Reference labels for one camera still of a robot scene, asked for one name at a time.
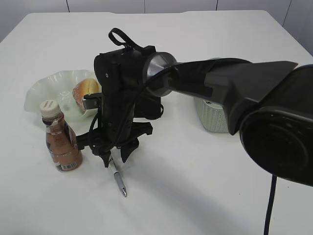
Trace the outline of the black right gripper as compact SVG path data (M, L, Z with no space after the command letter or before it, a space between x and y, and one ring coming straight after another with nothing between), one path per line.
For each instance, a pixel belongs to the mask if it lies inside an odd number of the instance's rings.
M129 105L129 101L120 98L114 100L102 94L102 104L96 116L100 122L98 127L94 129L93 121L89 131L76 138L78 149L89 146L94 155L101 156L105 168L109 167L111 149L118 148L122 162L125 163L139 147L138 138L152 134L153 127L149 122L134 122L134 105L128 111Z

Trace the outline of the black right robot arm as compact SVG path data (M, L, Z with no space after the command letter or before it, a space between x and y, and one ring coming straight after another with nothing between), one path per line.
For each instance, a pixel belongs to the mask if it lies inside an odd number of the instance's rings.
M99 127L77 137L109 164L112 148L126 161L139 136L151 134L148 122L135 123L144 96L174 91L221 105L231 135L253 161L272 175L313 184L313 67L295 62L252 63L237 58L179 63L167 52L124 48L101 53L94 72L102 91L85 97L97 108Z

